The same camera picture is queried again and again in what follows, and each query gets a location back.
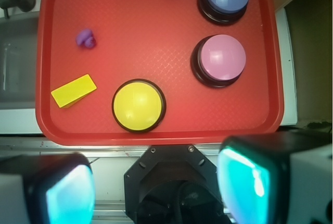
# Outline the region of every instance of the yellow block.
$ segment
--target yellow block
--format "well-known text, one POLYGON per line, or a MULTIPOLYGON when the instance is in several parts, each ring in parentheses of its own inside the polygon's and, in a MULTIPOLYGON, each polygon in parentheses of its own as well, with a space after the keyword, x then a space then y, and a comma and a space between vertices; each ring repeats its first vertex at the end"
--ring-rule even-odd
POLYGON ((90 76, 86 74, 53 90, 51 95, 59 108, 68 108, 96 89, 96 85, 90 76))

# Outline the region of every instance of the sink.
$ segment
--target sink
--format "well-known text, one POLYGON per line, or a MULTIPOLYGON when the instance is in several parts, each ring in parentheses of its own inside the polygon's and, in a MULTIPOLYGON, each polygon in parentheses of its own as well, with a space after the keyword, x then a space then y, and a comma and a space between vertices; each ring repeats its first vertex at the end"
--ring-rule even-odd
POLYGON ((35 107, 38 17, 0 19, 0 109, 35 107))

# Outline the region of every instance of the black bracket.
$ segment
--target black bracket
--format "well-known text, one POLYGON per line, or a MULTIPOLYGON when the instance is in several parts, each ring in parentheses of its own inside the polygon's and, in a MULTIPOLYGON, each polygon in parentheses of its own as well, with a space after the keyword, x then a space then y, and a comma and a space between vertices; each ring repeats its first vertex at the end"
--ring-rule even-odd
POLYGON ((125 173, 126 214, 136 224, 225 224, 216 167, 192 145, 151 146, 125 173))

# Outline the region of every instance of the red tray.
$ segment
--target red tray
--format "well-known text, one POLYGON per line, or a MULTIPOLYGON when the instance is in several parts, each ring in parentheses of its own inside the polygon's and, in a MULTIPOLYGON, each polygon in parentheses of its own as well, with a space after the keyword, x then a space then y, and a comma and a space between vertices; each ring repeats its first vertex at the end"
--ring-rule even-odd
POLYGON ((273 132, 284 106, 272 0, 249 0, 232 26, 208 22, 197 0, 42 0, 36 116, 43 133, 63 145, 157 145, 221 142, 231 134, 273 132), (76 35, 94 32, 94 49, 76 35), (233 85, 211 89, 192 74, 190 55, 206 36, 235 37, 247 55, 233 85), (97 90, 60 109, 51 91, 90 74, 97 90), (115 121, 112 97, 142 78, 166 97, 166 115, 149 133, 128 133, 115 121))

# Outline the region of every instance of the pink button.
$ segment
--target pink button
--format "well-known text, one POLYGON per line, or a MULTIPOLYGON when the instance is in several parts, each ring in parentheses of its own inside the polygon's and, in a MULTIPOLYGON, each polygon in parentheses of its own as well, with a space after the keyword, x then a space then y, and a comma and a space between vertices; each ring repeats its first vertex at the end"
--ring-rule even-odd
POLYGON ((245 66, 243 46, 229 35, 209 38, 201 49, 200 64, 208 76, 216 80, 230 80, 239 76, 245 66))

